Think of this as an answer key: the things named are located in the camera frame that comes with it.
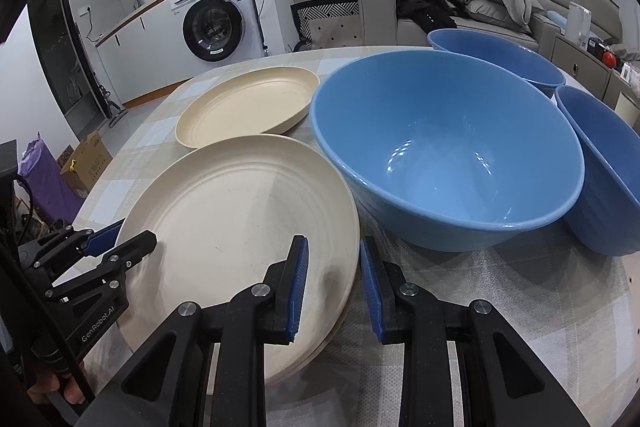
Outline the large blue bowl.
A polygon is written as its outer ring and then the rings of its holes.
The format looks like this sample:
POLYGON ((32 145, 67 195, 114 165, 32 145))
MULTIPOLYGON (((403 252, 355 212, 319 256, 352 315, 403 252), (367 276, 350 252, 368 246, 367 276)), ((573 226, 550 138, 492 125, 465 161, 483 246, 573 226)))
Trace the large blue bowl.
POLYGON ((494 64, 390 51, 332 72, 310 124, 359 204, 403 241, 462 253, 561 219, 585 161, 556 105, 494 64))

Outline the purple bag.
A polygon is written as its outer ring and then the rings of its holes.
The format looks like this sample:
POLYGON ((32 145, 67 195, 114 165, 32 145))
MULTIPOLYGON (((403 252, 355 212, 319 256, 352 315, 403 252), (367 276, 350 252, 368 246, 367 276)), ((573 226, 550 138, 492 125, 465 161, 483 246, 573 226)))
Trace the purple bag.
POLYGON ((50 222, 75 220, 82 200, 61 176, 61 167, 40 135, 28 143, 18 174, 27 181, 41 216, 50 222))

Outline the cardboard box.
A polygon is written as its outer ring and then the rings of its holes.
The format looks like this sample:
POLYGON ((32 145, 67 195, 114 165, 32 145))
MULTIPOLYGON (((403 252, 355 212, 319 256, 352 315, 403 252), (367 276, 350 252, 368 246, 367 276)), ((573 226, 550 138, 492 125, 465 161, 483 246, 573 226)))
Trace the cardboard box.
POLYGON ((111 161, 112 155, 99 132, 93 131, 68 156, 61 168, 61 176, 79 197, 86 198, 111 161))

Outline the blue bowl right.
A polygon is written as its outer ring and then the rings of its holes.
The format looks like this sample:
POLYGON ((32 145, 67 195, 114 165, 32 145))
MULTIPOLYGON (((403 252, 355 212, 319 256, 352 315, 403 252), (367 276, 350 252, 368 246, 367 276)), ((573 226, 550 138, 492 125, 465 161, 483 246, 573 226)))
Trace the blue bowl right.
POLYGON ((639 135, 601 101, 570 86, 555 90, 558 109, 582 146, 585 180, 565 221, 595 253, 638 253, 639 135))

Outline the white washing machine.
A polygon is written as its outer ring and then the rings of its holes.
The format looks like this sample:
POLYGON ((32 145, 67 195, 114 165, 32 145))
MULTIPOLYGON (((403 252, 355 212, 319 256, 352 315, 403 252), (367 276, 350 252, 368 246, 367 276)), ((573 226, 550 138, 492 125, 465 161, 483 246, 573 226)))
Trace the white washing machine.
POLYGON ((255 0, 169 0, 194 60, 217 67, 265 55, 255 0))

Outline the blue bowl far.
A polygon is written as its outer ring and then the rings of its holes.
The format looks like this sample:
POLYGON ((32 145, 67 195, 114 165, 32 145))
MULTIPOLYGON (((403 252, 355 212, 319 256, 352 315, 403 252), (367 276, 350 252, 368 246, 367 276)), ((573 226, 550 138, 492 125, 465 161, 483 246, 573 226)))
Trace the blue bowl far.
POLYGON ((565 84, 562 72, 546 58, 505 38, 476 30, 440 28, 430 31, 427 40, 434 49, 469 55, 510 70, 548 98, 565 84))

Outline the black patterned rug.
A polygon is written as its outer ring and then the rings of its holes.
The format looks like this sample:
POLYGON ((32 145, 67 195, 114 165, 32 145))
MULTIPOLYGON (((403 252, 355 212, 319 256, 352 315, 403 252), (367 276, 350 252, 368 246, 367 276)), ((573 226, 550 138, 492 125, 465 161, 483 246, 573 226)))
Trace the black patterned rug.
POLYGON ((308 0, 291 5, 294 52, 363 44, 358 0, 308 0))

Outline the grey side cabinet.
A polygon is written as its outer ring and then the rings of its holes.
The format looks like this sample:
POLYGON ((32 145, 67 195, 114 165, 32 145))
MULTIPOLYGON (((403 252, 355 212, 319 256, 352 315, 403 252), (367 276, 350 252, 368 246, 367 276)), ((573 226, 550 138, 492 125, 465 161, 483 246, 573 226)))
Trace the grey side cabinet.
POLYGON ((551 62, 565 75, 573 78, 568 83, 580 84, 582 89, 612 108, 630 127, 639 132, 639 98, 616 70, 560 34, 555 35, 551 62))

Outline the black jacket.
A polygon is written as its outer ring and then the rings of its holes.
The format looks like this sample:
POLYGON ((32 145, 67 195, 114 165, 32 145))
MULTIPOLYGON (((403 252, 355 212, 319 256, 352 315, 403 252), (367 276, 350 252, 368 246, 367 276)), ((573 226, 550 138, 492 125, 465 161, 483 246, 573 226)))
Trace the black jacket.
POLYGON ((396 0, 395 5, 400 20, 411 20, 427 35, 432 30, 457 27, 447 0, 396 0))

